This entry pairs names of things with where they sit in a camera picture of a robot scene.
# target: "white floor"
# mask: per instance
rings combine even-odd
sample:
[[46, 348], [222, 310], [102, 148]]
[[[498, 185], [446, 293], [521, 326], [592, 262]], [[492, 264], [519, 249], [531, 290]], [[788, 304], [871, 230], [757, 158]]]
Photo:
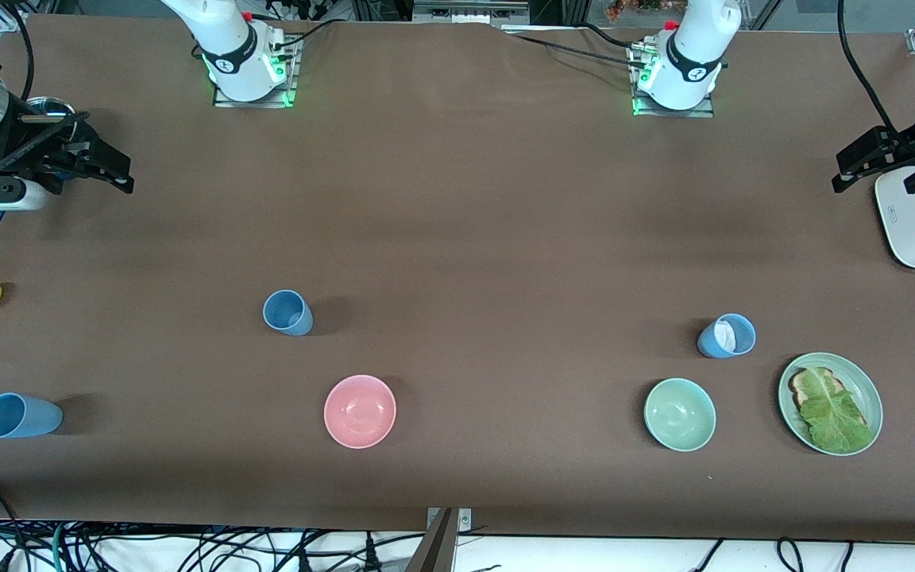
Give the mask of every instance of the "white floor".
[[[374, 539], [390, 539], [403, 532], [382, 532]], [[298, 533], [274, 535], [279, 549], [290, 549], [298, 542]], [[454, 559], [454, 572], [481, 572], [494, 568], [497, 572], [544, 571], [624, 571], [624, 572], [690, 572], [701, 564], [714, 542], [712, 540], [676, 539], [567, 539], [566, 537], [489, 537], [462, 536], [458, 540]], [[389, 544], [377, 550], [381, 562], [404, 560], [411, 557], [418, 539]], [[252, 546], [269, 547], [266, 539]], [[365, 546], [362, 532], [335, 532], [316, 540], [310, 551], [355, 551]], [[150, 542], [131, 540], [105, 540], [99, 544], [99, 553], [117, 572], [175, 572], [179, 564], [197, 547], [192, 539], [158, 539]], [[845, 543], [799, 543], [803, 565], [807, 572], [838, 572], [846, 551]], [[0, 542], [0, 558], [6, 553]], [[224, 553], [219, 549], [215, 553]], [[788, 549], [785, 554], [795, 560]], [[261, 563], [261, 572], [272, 569], [273, 558], [262, 553], [240, 553], [254, 557]], [[214, 562], [211, 556], [203, 568], [210, 571]], [[313, 558], [313, 570], [321, 572], [340, 561], [340, 558]], [[37, 572], [53, 572], [44, 562], [36, 561]], [[352, 572], [359, 564], [337, 568]], [[11, 572], [25, 570], [22, 557], [15, 557]], [[298, 562], [293, 561], [283, 572], [296, 572]], [[778, 561], [774, 543], [754, 540], [727, 540], [716, 552], [705, 572], [785, 572]], [[915, 544], [857, 543], [848, 572], [915, 572]], [[229, 558], [221, 565], [221, 572], [257, 572], [257, 563], [242, 558]]]

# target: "green bowl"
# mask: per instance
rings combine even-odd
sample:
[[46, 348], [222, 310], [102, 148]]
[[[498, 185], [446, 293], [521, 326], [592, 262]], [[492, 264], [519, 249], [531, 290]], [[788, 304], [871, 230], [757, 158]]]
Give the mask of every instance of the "green bowl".
[[[796, 400], [793, 397], [793, 390], [789, 387], [789, 381], [793, 379], [800, 369], [807, 367], [828, 367], [839, 381], [846, 386], [846, 390], [852, 394], [853, 403], [856, 403], [863, 419], [867, 421], [867, 428], [874, 434], [871, 442], [862, 449], [851, 453], [832, 453], [825, 451], [820, 446], [814, 445], [810, 441], [810, 430], [807, 423], [804, 423], [803, 417], [800, 416], [800, 410], [796, 407]], [[825, 455], [835, 457], [849, 457], [867, 451], [869, 446], [878, 441], [878, 435], [882, 432], [882, 421], [885, 420], [885, 412], [882, 410], [882, 398], [878, 394], [878, 388], [874, 386], [871, 378], [845, 357], [835, 354], [825, 354], [824, 352], [814, 352], [814, 354], [803, 354], [790, 362], [782, 373], [782, 379], [778, 380], [778, 409], [782, 412], [782, 419], [786, 420], [790, 430], [800, 441], [810, 446], [814, 451], [820, 451]]]
[[659, 381], [645, 399], [645, 427], [673, 451], [697, 451], [715, 432], [715, 405], [700, 385], [682, 377]]

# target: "blue cup lying on side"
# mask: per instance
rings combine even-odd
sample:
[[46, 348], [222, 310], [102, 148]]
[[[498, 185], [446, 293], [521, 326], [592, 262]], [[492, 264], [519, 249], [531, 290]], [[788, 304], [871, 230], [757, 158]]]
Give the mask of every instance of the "blue cup lying on side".
[[751, 351], [756, 340], [755, 325], [749, 319], [740, 314], [726, 314], [701, 332], [697, 348], [707, 358], [733, 358]]
[[264, 321], [289, 336], [305, 336], [313, 329], [313, 312], [295, 290], [279, 290], [264, 303]]
[[62, 409], [54, 403], [18, 393], [0, 394], [0, 439], [46, 435], [61, 424]]

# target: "tabletop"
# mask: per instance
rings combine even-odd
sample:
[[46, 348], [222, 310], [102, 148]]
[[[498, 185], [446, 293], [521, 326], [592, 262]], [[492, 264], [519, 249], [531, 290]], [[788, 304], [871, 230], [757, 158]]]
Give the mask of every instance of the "tabletop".
[[[715, 118], [668, 119], [631, 115], [621, 66], [486, 25], [332, 25], [286, 110], [211, 107], [180, 21], [29, 27], [33, 93], [90, 111], [137, 189], [75, 181], [0, 228], [0, 392], [66, 414], [0, 439], [21, 517], [418, 529], [458, 506], [490, 532], [915, 539], [915, 272], [869, 182], [832, 193], [878, 124], [835, 36], [740, 33]], [[851, 44], [907, 126], [903, 37]], [[17, 37], [0, 61], [21, 86]], [[309, 336], [265, 326], [283, 288]], [[758, 345], [701, 357], [728, 311]], [[809, 351], [878, 386], [867, 452], [783, 423], [778, 377]], [[363, 451], [322, 422], [354, 373], [397, 399]], [[666, 377], [715, 402], [697, 452], [643, 426]]]

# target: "green leafy vegetable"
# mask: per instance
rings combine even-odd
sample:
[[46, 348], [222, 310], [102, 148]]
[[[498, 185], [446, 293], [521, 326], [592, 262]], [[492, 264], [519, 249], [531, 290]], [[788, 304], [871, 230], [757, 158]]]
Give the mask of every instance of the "green leafy vegetable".
[[831, 453], [853, 453], [874, 438], [864, 423], [853, 395], [838, 383], [831, 370], [809, 367], [798, 374], [796, 385], [806, 400], [800, 416], [810, 428], [810, 441]]

